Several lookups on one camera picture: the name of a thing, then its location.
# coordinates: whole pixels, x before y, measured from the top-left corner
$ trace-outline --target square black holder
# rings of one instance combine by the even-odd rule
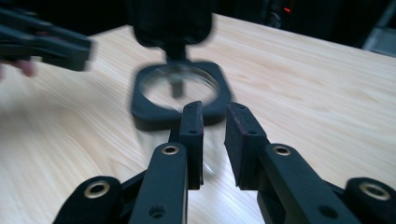
[[[219,66],[212,62],[191,62],[186,46],[204,41],[212,27],[208,0],[130,0],[129,23],[134,26],[138,43],[148,48],[161,48],[165,64],[154,64],[140,70],[135,78],[131,112],[140,131],[177,129],[181,112],[152,103],[144,94],[145,87],[172,72],[193,74],[211,87],[216,98],[203,106],[205,125],[221,122],[232,94]],[[183,80],[172,84],[173,97],[183,94]]]

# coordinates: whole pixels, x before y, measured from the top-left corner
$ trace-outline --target black clamp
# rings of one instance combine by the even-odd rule
[[[137,73],[131,104],[134,126],[142,131],[158,131],[180,125],[179,111],[155,105],[144,94],[146,84],[174,72],[194,74],[216,93],[216,99],[203,106],[205,125],[224,120],[232,94],[219,66],[212,62],[190,62],[186,56],[187,45],[200,43],[210,33],[210,1],[137,0],[128,3],[133,10],[129,16],[137,41],[145,47],[163,49],[167,61],[167,64],[148,66]],[[174,98],[182,95],[183,80],[173,83],[172,89]]]
[[[0,60],[39,56],[49,63],[82,71],[92,42],[86,36],[39,20],[28,12],[0,6]]]
[[[201,104],[183,110],[179,130],[156,147],[148,169],[120,183],[108,176],[76,188],[61,223],[187,223],[188,190],[203,185]],[[225,146],[236,185],[257,190],[265,223],[396,223],[396,191],[361,177],[346,189],[322,180],[292,147],[270,144],[244,105],[228,105]]]

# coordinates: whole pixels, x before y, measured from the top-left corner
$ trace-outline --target wood grain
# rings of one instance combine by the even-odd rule
[[[215,16],[194,61],[219,64],[235,101],[270,141],[295,147],[343,187],[369,176],[396,189],[396,59]],[[152,140],[134,129],[134,74],[162,63],[122,27],[94,37],[91,70],[38,64],[38,76],[6,68],[0,83],[0,223],[49,223],[84,180],[121,182],[147,167]],[[255,192],[234,186],[221,125],[207,130],[205,184],[189,195],[189,223],[263,223]]]

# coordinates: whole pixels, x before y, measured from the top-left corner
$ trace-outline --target dark background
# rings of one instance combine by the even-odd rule
[[[40,19],[93,35],[127,23],[125,0],[15,0]],[[361,48],[389,0],[216,0],[221,15]],[[395,26],[393,17],[389,26]]]

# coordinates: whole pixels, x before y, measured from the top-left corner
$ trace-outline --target black plastic part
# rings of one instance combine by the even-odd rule
[[[189,189],[199,189],[204,184],[204,120],[202,103],[185,105],[181,117],[179,143],[188,150]]]
[[[210,0],[127,0],[127,6],[134,35],[145,47],[197,44],[211,30]]]
[[[377,180],[348,180],[343,199],[361,223],[396,223],[396,191]]]
[[[91,40],[51,23],[0,7],[0,59],[42,57],[49,63],[82,71],[90,58]]]
[[[91,198],[86,196],[88,189]],[[110,224],[119,219],[121,210],[120,181],[109,176],[97,176],[86,180],[76,188],[62,206],[54,223]]]
[[[226,117],[226,105],[231,101],[232,95],[219,66],[215,63],[180,62],[181,65],[193,66],[206,71],[218,84],[217,98],[203,107],[205,125],[221,122]],[[141,83],[152,76],[158,68],[172,66],[168,64],[152,65],[142,69],[134,81],[131,112],[134,126],[141,131],[159,131],[178,129],[181,122],[181,113],[175,109],[167,109],[152,103],[142,92]]]
[[[186,148],[178,143],[155,148],[129,223],[186,223],[187,183]]]
[[[123,208],[120,213],[119,222],[114,220],[114,223],[128,223],[129,217],[134,211],[134,204],[136,202],[137,194],[139,193],[140,187],[143,183],[143,178],[145,177],[146,171],[132,177],[131,179],[123,182],[121,184],[122,188],[122,199]]]
[[[224,145],[237,187],[258,189],[258,158],[260,151],[269,143],[264,129],[246,106],[237,103],[227,105]]]
[[[271,184],[263,191],[274,188],[286,211],[285,223],[360,223],[294,148],[270,144],[260,162]],[[270,206],[261,204],[262,213]]]

